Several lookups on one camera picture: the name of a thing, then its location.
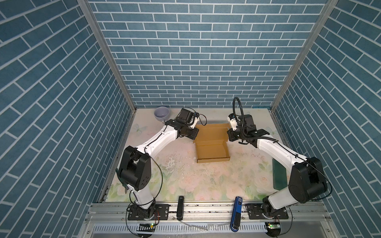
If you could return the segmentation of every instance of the metal rail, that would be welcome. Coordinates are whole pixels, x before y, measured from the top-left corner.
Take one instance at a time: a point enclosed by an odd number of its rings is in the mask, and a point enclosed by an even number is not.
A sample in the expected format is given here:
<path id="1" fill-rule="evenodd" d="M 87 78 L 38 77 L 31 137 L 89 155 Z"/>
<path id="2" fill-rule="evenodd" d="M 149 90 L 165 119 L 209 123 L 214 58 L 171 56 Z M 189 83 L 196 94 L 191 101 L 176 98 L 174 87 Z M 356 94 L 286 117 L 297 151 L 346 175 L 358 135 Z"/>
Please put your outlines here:
<path id="1" fill-rule="evenodd" d="M 161 221 L 165 225 L 178 226 L 179 221 L 175 219 L 177 202 L 157 202 L 158 204 L 169 204 L 168 217 L 166 221 Z M 244 201 L 245 203 L 261 203 L 261 201 Z M 126 209 L 130 203 L 93 203 L 89 213 L 86 216 L 81 233 L 78 237 L 90 237 L 95 227 L 120 227 L 125 224 Z M 218 201 L 197 201 L 184 203 L 183 222 L 186 223 L 213 223 L 225 224 L 230 222 L 232 216 L 232 207 L 234 202 L 218 202 Z M 295 204 L 290 207 L 291 213 L 288 211 L 289 219 L 282 221 L 293 222 L 321 222 L 322 227 L 326 229 L 327 237 L 335 237 L 331 232 L 332 219 L 329 216 L 323 202 L 314 201 L 305 204 Z M 248 211 L 242 206 L 241 225 L 250 225 L 253 222 L 266 222 L 268 219 L 250 220 Z M 136 221 L 127 221 L 128 224 L 136 225 Z"/>
<path id="2" fill-rule="evenodd" d="M 110 69 L 112 73 L 114 74 L 114 77 L 119 84 L 120 89 L 123 92 L 124 97 L 127 100 L 127 103 L 129 104 L 131 110 L 133 112 L 136 111 L 136 107 L 134 105 L 134 102 L 132 101 L 132 98 L 127 90 L 126 84 L 123 81 L 123 77 L 120 74 L 120 71 L 118 69 L 118 66 L 114 60 L 114 57 L 111 54 L 110 48 L 108 47 L 106 40 L 102 34 L 101 28 L 98 25 L 98 22 L 95 18 L 95 15 L 91 9 L 91 6 L 89 4 L 88 0 L 78 0 L 79 7 L 81 8 L 83 15 L 85 16 L 91 30 L 93 31 L 94 37 L 96 41 L 98 42 L 99 46 L 101 47 L 101 50 L 104 54 L 104 57 L 107 60 L 107 63 L 110 66 Z"/>
<path id="3" fill-rule="evenodd" d="M 319 36 L 320 31 L 323 29 L 325 22 L 328 20 L 328 17 L 330 16 L 331 12 L 335 8 L 337 2 L 338 0 L 328 0 L 327 3 L 324 5 L 319 15 L 319 18 L 317 19 L 316 23 L 312 27 L 311 33 L 309 34 L 308 38 L 306 39 L 306 42 L 304 43 L 302 47 L 302 50 L 296 57 L 294 65 L 291 66 L 291 69 L 288 72 L 288 75 L 285 81 L 283 82 L 283 85 L 280 87 L 277 96 L 275 97 L 274 101 L 271 104 L 272 111 L 274 111 L 277 108 L 280 100 L 282 99 L 283 95 L 286 93 L 288 86 L 291 84 L 292 80 L 294 80 L 296 73 L 298 72 L 300 66 L 302 65 L 304 59 L 306 58 L 316 38 Z"/>
<path id="4" fill-rule="evenodd" d="M 106 180 L 102 186 L 102 191 L 101 191 L 99 198 L 97 200 L 100 203 L 105 201 L 105 196 L 107 195 L 107 193 L 109 191 L 109 186 L 111 185 L 112 179 L 114 177 L 115 169 L 118 166 L 119 158 L 122 156 L 124 145 L 126 144 L 127 137 L 128 137 L 128 134 L 130 133 L 132 123 L 134 122 L 135 115 L 136 115 L 136 112 L 132 112 L 132 114 L 129 118 L 128 124 L 127 124 L 127 126 L 123 132 L 122 140 L 120 141 L 117 153 L 116 153 L 116 155 L 112 161 L 110 170 L 109 170 L 107 177 L 106 177 Z"/>

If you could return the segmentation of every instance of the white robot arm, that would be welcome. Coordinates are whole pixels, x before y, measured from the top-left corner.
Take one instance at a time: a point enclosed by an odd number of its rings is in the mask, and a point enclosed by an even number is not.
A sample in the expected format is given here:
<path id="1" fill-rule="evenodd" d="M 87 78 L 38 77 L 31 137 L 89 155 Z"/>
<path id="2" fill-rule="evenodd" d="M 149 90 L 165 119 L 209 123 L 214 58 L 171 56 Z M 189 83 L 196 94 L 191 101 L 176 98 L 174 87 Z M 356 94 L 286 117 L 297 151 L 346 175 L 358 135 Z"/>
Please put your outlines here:
<path id="1" fill-rule="evenodd" d="M 240 116 L 235 113 L 236 100 L 240 107 Z M 233 113 L 227 119 L 232 127 L 227 132 L 230 141 L 240 139 L 240 144 L 253 145 L 271 155 L 291 172 L 288 187 L 263 199 L 262 211 L 266 217 L 274 217 L 286 206 L 305 203 L 327 191 L 327 181 L 320 160 L 298 154 L 274 139 L 267 131 L 257 130 L 252 116 L 243 114 L 239 98 L 234 98 Z"/>
<path id="2" fill-rule="evenodd" d="M 137 147 L 124 149 L 117 176 L 122 185 L 134 193 L 140 212 L 151 217 L 155 207 L 155 198 L 147 184 L 151 179 L 151 158 L 154 158 L 165 146 L 178 137 L 195 139 L 199 114 L 181 109 L 179 115 L 165 122 L 163 128 L 152 138 Z"/>

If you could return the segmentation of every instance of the cardboard box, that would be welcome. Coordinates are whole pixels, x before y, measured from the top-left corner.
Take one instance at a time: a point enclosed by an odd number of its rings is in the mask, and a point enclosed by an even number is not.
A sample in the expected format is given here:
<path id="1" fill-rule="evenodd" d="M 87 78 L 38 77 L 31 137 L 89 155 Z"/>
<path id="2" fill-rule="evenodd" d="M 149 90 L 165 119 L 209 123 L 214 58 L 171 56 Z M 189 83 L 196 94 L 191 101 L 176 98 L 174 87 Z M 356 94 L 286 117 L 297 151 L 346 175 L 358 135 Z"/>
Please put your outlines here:
<path id="1" fill-rule="evenodd" d="M 197 163 L 229 161 L 227 148 L 229 123 L 196 125 L 199 129 L 196 139 Z"/>

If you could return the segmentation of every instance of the light purple bowl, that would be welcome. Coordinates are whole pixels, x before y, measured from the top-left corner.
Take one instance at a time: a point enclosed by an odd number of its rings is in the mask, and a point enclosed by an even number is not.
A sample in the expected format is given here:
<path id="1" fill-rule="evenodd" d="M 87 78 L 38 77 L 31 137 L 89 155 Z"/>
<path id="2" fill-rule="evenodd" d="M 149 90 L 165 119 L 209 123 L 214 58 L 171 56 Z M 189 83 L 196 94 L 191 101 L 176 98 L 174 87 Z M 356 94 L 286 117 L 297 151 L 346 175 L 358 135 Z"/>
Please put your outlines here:
<path id="1" fill-rule="evenodd" d="M 166 121 L 170 117 L 170 111 L 167 107 L 158 107 L 154 112 L 155 118 L 158 121 Z"/>

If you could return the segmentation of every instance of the green sponge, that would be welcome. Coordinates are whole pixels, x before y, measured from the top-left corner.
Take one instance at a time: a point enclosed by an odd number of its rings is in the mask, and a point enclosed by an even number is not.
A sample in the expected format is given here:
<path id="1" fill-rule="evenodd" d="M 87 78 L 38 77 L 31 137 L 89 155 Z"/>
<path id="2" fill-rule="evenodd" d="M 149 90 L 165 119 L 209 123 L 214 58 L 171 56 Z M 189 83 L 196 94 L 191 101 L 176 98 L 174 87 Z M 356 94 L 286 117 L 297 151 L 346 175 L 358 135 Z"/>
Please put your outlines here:
<path id="1" fill-rule="evenodd" d="M 274 189 L 282 190 L 287 187 L 286 168 L 275 159 L 272 159 L 272 179 L 274 181 Z"/>

